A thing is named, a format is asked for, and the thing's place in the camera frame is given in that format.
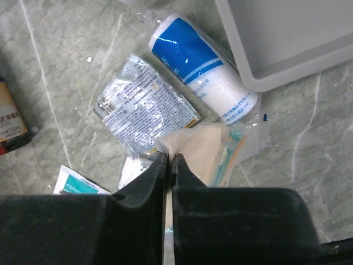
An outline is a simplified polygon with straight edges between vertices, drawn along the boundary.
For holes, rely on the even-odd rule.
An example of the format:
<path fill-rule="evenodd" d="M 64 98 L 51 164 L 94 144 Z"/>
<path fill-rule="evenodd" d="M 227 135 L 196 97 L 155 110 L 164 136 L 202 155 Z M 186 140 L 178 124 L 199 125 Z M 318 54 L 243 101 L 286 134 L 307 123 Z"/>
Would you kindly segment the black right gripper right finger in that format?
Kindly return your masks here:
<path fill-rule="evenodd" d="M 210 188 L 173 158 L 176 264 L 311 264 L 322 251 L 302 197 L 286 188 Z"/>

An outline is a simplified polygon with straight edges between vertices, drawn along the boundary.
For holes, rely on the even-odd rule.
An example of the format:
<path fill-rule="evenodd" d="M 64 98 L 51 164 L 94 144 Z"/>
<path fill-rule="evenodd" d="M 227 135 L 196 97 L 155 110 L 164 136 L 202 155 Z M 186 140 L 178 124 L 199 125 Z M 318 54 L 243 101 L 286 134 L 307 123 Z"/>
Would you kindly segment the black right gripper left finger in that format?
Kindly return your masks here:
<path fill-rule="evenodd" d="M 162 264 L 168 158 L 111 195 L 1 197 L 2 264 Z"/>

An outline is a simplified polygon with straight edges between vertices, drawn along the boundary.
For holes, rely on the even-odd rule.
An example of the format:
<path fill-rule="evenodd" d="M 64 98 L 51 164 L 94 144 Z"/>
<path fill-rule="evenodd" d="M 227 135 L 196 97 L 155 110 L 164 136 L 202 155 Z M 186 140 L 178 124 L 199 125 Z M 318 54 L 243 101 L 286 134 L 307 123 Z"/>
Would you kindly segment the teal wipe sachet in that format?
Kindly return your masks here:
<path fill-rule="evenodd" d="M 62 165 L 53 194 L 111 194 L 88 178 Z"/>

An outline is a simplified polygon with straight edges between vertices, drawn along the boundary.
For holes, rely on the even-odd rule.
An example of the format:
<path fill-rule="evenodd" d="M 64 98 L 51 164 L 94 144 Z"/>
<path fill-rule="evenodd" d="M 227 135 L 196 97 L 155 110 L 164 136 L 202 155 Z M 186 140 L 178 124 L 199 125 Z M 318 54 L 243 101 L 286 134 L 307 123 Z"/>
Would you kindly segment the beige gauze packet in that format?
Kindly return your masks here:
<path fill-rule="evenodd" d="M 205 185 L 225 187 L 247 136 L 224 123 L 200 123 L 154 140 L 157 151 L 172 161 L 178 154 Z"/>

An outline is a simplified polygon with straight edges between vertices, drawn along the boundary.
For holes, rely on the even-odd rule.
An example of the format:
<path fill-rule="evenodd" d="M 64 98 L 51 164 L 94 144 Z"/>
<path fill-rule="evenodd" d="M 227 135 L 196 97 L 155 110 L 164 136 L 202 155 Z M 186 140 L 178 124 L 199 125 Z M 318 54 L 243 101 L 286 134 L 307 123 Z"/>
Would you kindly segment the clear bag with mask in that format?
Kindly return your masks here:
<path fill-rule="evenodd" d="M 183 95 L 135 54 L 104 88 L 94 112 L 121 144 L 139 152 L 153 152 L 155 138 L 201 119 Z"/>

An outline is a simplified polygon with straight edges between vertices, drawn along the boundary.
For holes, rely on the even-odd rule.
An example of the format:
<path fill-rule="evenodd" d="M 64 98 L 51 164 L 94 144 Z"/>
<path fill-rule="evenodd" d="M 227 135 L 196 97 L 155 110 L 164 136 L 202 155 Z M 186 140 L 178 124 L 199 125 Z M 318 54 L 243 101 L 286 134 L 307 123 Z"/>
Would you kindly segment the printed clear plastic packet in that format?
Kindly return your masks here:
<path fill-rule="evenodd" d="M 146 171 L 152 161 L 138 156 L 127 156 L 120 170 L 117 189 L 120 190 Z"/>

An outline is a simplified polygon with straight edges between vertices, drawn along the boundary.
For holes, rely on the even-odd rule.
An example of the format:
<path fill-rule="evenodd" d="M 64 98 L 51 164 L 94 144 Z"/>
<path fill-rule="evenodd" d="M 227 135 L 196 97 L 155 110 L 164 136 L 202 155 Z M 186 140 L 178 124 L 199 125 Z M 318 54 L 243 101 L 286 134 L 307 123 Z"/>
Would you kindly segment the brown medicine bottle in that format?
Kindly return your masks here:
<path fill-rule="evenodd" d="M 29 144 L 34 133 L 25 124 L 6 81 L 1 78 L 1 156 Z"/>

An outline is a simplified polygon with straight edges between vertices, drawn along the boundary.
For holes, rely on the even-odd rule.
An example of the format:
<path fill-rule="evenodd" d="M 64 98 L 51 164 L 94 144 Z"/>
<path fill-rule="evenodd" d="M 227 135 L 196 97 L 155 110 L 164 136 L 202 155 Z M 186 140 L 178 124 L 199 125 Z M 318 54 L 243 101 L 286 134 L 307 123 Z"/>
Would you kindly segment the grey divided tray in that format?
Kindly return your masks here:
<path fill-rule="evenodd" d="M 352 59 L 351 1 L 217 1 L 240 77 L 266 92 Z"/>

